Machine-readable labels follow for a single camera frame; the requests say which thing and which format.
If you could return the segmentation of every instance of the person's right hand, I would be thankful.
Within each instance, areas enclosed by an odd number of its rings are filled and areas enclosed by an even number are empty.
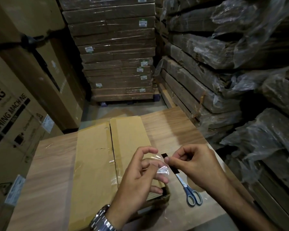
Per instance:
[[[214,151],[206,144],[182,146],[172,157],[166,157],[164,162],[183,171],[196,185],[207,192],[220,190],[220,186],[229,182]]]

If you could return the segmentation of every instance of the metal watch band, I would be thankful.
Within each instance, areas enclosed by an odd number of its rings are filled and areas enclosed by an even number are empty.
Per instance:
[[[116,231],[105,217],[105,213],[109,208],[109,204],[105,205],[90,222],[89,228],[94,231]]]

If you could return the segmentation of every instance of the person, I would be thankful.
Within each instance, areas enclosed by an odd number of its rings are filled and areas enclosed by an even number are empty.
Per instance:
[[[162,194],[162,189],[151,185],[153,179],[168,183],[167,177],[157,174],[158,168],[164,165],[162,161],[143,159],[144,154],[149,152],[157,154],[158,150],[151,146],[137,149],[105,213],[105,217],[116,230],[121,230],[131,215],[141,208],[149,192]],[[241,197],[227,179],[214,151],[207,145],[182,146],[172,157],[166,157],[164,162],[183,171],[225,211],[237,217],[251,230],[280,230]]]

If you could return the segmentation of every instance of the blue scissor handle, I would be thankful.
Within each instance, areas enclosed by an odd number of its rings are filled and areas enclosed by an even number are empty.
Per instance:
[[[196,204],[198,206],[200,206],[202,204],[202,197],[199,194],[198,191],[193,190],[191,187],[189,187],[189,185],[187,185],[186,187],[183,187],[186,193],[186,202],[190,207],[194,207]]]

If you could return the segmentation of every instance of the concrete floor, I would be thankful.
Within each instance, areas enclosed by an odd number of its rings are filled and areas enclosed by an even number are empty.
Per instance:
[[[113,117],[140,116],[164,109],[167,109],[167,106],[162,98],[158,102],[142,100],[138,102],[135,101],[135,103],[131,105],[123,101],[112,102],[107,107],[86,102],[79,129],[81,130],[102,123]]]

